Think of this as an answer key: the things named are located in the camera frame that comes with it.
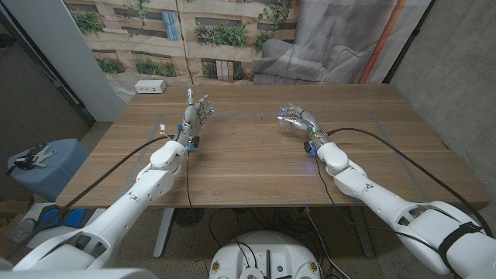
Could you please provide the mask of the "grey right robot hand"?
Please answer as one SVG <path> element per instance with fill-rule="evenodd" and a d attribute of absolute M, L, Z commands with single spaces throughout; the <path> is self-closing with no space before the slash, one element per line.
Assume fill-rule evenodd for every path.
<path fill-rule="evenodd" d="M 329 138 L 320 129 L 315 117 L 299 106 L 290 104 L 289 107 L 282 108 L 277 119 L 281 126 L 292 126 L 304 131 L 309 137 L 310 144 L 317 150 L 329 143 Z"/>

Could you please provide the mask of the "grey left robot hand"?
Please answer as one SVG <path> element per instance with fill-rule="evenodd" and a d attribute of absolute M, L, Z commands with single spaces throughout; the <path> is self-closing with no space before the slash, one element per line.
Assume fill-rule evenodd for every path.
<path fill-rule="evenodd" d="M 192 88 L 188 89 L 188 105 L 184 111 L 181 128 L 174 137 L 174 140 L 187 150 L 193 139 L 200 133 L 207 118 L 214 113 L 214 108 L 210 106 L 212 102 L 208 98 L 209 95 L 204 95 L 198 101 L 195 101 Z"/>

